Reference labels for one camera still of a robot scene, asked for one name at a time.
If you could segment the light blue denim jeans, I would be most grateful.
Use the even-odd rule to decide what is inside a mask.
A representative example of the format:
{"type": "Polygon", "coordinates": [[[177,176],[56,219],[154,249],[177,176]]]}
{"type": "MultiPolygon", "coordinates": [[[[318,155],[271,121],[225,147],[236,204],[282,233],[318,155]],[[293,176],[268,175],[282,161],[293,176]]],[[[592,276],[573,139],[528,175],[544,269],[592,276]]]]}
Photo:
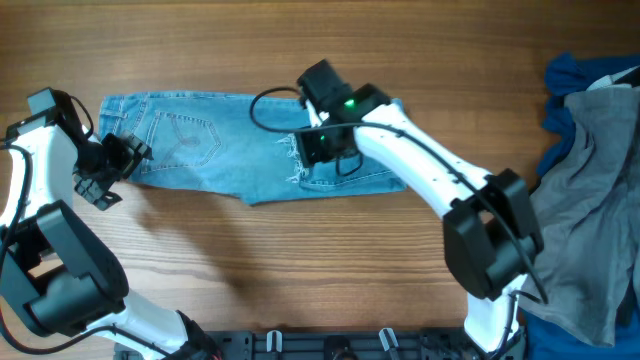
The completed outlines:
{"type": "Polygon", "coordinates": [[[302,165],[296,139],[266,132],[249,114],[275,128],[308,124],[308,113],[293,99],[250,95],[165,91],[104,98],[99,133],[128,131],[152,149],[130,181],[176,190],[229,195],[247,205],[405,190],[385,166],[357,157],[302,165]]]}

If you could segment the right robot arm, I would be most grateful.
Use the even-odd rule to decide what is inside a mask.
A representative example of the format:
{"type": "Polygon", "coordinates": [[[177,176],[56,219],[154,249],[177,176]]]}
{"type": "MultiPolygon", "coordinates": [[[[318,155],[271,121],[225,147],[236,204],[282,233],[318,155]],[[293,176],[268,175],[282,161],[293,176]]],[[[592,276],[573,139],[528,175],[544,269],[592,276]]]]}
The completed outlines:
{"type": "Polygon", "coordinates": [[[322,60],[297,80],[310,125],[299,139],[306,166],[371,158],[412,188],[442,221],[445,263],[467,293],[463,329],[478,351],[504,355],[516,307],[543,239],[529,190],[514,171],[477,167],[417,127],[372,84],[357,90],[322,60]]]}

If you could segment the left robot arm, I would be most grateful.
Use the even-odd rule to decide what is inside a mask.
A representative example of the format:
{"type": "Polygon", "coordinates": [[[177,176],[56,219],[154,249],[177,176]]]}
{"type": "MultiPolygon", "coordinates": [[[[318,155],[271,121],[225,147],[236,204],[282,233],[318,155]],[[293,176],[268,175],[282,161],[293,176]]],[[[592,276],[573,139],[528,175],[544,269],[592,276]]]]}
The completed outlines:
{"type": "Polygon", "coordinates": [[[96,139],[77,114],[82,103],[50,87],[28,98],[30,117],[8,127],[2,150],[12,158],[10,193],[1,215],[1,295],[33,334],[61,334],[50,348],[5,341],[48,355],[100,336],[144,359],[220,359],[221,348],[180,311],[132,291],[116,256],[74,212],[80,195],[101,211],[120,201],[111,186],[151,158],[130,132],[96,139]]]}

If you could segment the grey trousers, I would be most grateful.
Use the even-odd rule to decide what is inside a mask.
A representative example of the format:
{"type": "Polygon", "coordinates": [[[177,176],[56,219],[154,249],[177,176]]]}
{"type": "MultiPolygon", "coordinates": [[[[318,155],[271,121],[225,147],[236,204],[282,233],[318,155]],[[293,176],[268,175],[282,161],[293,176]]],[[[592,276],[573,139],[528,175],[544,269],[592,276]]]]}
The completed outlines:
{"type": "Polygon", "coordinates": [[[576,134],[531,196],[548,301],[520,307],[596,347],[615,344],[625,295],[639,290],[639,82],[607,75],[564,99],[576,134]]]}

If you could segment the dark blue t-shirt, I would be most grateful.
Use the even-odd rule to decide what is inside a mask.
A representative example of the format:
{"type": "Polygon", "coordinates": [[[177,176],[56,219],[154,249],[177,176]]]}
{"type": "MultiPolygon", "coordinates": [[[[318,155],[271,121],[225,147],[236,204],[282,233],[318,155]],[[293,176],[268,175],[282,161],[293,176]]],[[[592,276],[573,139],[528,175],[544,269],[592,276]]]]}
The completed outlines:
{"type": "MultiPolygon", "coordinates": [[[[542,177],[570,152],[576,134],[574,121],[564,107],[567,95],[586,90],[596,80],[635,68],[639,82],[639,58],[636,55],[578,60],[565,53],[553,59],[544,82],[550,92],[545,104],[545,130],[560,136],[537,165],[539,187],[542,177]]],[[[531,359],[636,359],[639,356],[639,290],[629,291],[616,317],[615,344],[612,347],[588,345],[561,327],[524,311],[529,333],[528,356],[531,359]]]]}

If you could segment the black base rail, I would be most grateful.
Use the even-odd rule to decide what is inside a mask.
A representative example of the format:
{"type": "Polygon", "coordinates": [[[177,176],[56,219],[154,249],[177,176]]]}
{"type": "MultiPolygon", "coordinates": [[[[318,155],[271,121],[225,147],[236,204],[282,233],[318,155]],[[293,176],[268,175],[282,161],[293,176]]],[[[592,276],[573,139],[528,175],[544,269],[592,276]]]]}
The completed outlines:
{"type": "MultiPolygon", "coordinates": [[[[266,352],[267,333],[211,332],[224,359],[231,360],[391,360],[383,350],[378,331],[283,334],[283,352],[266,352]]],[[[481,356],[454,330],[404,332],[394,330],[398,353],[404,360],[479,359],[481,356]]]]}

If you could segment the left grey rail clip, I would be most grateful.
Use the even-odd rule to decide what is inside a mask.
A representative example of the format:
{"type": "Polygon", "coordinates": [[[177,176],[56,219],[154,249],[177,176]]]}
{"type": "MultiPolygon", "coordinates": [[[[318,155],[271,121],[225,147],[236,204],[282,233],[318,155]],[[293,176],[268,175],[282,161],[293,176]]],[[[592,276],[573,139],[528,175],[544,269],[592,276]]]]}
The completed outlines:
{"type": "Polygon", "coordinates": [[[271,330],[266,335],[266,352],[279,354],[283,352],[283,334],[279,330],[271,330]]]}

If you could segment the grey rail clip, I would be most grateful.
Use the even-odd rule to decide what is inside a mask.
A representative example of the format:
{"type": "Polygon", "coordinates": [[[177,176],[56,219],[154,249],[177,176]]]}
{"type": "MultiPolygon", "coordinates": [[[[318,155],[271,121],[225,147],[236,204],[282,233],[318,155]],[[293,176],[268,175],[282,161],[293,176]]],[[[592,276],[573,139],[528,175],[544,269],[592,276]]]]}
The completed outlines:
{"type": "Polygon", "coordinates": [[[383,350],[387,353],[391,360],[400,360],[398,353],[398,341],[392,328],[386,327],[378,333],[383,350]]]}
{"type": "Polygon", "coordinates": [[[271,330],[266,335],[266,352],[279,354],[283,352],[283,334],[279,330],[271,330]]]}

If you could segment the right grey rail clip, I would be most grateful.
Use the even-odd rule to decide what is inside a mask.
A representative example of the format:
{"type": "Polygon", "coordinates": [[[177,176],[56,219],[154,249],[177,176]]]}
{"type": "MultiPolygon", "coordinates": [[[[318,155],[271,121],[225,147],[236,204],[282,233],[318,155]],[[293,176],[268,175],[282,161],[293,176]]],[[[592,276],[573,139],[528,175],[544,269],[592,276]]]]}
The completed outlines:
{"type": "Polygon", "coordinates": [[[398,353],[398,341],[392,328],[386,327],[378,333],[383,350],[387,353],[391,360],[400,360],[398,353]]]}

